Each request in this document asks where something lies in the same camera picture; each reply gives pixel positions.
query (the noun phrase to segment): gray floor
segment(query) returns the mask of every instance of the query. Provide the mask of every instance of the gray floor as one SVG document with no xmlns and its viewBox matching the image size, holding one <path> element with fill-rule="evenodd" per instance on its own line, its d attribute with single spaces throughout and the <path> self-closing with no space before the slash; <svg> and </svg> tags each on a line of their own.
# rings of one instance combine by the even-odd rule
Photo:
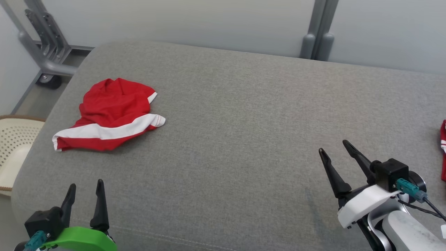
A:
<svg viewBox="0 0 446 251">
<path fill-rule="evenodd" d="M 78 67 L 88 53 L 89 51 L 85 50 L 73 50 L 65 59 L 64 64 Z M 28 89 L 16 114 L 47 118 L 70 79 L 71 77 L 62 77 L 62 85 L 56 90 L 33 84 Z"/>
<path fill-rule="evenodd" d="M 74 50 L 64 61 L 64 64 L 79 66 L 88 52 Z M 62 86 L 56 90 L 32 84 L 22 98 L 22 103 L 15 114 L 46 119 L 70 79 L 70 77 L 63 77 Z M 17 222 L 12 213 L 11 198 L 0 194 L 0 251 L 12 251 L 19 242 L 27 239 L 29 237 L 23 222 Z"/>
</svg>

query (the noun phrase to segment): gray cushion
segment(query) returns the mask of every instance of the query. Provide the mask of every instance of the gray cushion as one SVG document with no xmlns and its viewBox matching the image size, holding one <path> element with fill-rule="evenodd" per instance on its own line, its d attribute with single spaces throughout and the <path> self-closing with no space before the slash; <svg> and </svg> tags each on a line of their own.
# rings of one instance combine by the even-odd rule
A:
<svg viewBox="0 0 446 251">
<path fill-rule="evenodd" d="M 90 87 L 124 78 L 159 94 L 166 124 L 114 151 L 55 152 Z M 70 81 L 14 184 L 22 222 L 77 184 L 72 226 L 88 226 L 98 178 L 110 233 L 126 250 L 370 250 L 343 229 L 318 148 L 353 188 L 365 177 L 342 145 L 396 158 L 446 212 L 439 128 L 446 77 L 153 42 L 94 49 Z M 413 215 L 437 236 L 440 220 Z"/>
</svg>

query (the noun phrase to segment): beige chair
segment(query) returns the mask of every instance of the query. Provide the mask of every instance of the beige chair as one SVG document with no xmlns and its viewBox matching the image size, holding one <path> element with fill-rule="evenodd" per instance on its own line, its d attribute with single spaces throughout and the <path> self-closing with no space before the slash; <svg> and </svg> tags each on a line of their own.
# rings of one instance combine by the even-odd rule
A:
<svg viewBox="0 0 446 251">
<path fill-rule="evenodd" d="M 11 196 L 17 173 L 44 122 L 44 119 L 21 115 L 0 116 L 1 194 Z"/>
</svg>

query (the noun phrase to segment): wheel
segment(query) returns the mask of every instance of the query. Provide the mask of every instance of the wheel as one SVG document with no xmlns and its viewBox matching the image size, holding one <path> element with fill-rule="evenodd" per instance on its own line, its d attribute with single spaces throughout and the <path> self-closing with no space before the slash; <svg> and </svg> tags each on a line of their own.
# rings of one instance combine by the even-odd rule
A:
<svg viewBox="0 0 446 251">
<path fill-rule="evenodd" d="M 55 90 L 62 85 L 62 78 L 59 75 L 42 74 L 36 85 Z"/>
</svg>

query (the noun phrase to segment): cable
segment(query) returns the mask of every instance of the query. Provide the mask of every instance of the cable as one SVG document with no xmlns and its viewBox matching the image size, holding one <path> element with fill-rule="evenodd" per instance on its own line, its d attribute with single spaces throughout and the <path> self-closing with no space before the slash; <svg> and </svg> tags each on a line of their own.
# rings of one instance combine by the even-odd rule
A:
<svg viewBox="0 0 446 251">
<path fill-rule="evenodd" d="M 436 213 L 436 212 L 432 212 L 432 211 L 430 211 L 430 210 L 427 210 L 427 209 L 424 209 L 424 208 L 421 208 L 421 207 L 414 206 L 414 205 L 409 204 L 409 203 L 407 203 L 407 202 L 405 202 L 405 201 L 402 201 L 402 200 L 398 200 L 398 202 L 400 202 L 401 204 L 403 204 L 403 205 L 405 205 L 405 206 L 408 206 L 408 207 L 410 207 L 410 208 L 420 210 L 420 211 L 422 211 L 423 213 L 429 213 L 429 214 L 432 214 L 432 215 L 435 216 L 435 217 L 441 218 L 441 216 L 440 216 L 438 213 Z"/>
<path fill-rule="evenodd" d="M 438 213 L 438 215 L 446 221 L 446 217 L 438 210 L 427 198 L 423 198 L 423 200 L 435 211 Z"/>
</svg>

